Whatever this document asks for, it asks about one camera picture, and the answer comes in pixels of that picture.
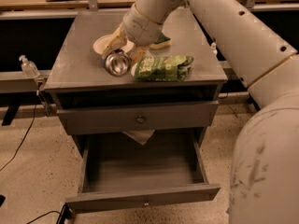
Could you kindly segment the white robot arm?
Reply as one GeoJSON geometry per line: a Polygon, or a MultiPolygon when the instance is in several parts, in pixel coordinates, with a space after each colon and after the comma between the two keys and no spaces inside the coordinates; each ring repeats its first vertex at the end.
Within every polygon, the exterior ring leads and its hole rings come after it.
{"type": "Polygon", "coordinates": [[[136,0],[104,53],[132,41],[134,60],[188,4],[261,108],[235,142],[230,224],[299,224],[298,54],[235,0],[136,0]]]}

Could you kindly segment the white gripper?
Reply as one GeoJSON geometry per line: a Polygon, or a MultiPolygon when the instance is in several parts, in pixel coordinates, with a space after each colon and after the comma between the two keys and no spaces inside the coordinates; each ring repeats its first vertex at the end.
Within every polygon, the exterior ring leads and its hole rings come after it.
{"type": "Polygon", "coordinates": [[[160,35],[163,26],[152,21],[133,4],[123,16],[122,24],[114,31],[103,48],[102,58],[105,59],[116,49],[127,43],[127,38],[134,42],[128,52],[130,65],[138,63],[149,49],[148,45],[154,43],[160,35]]]}

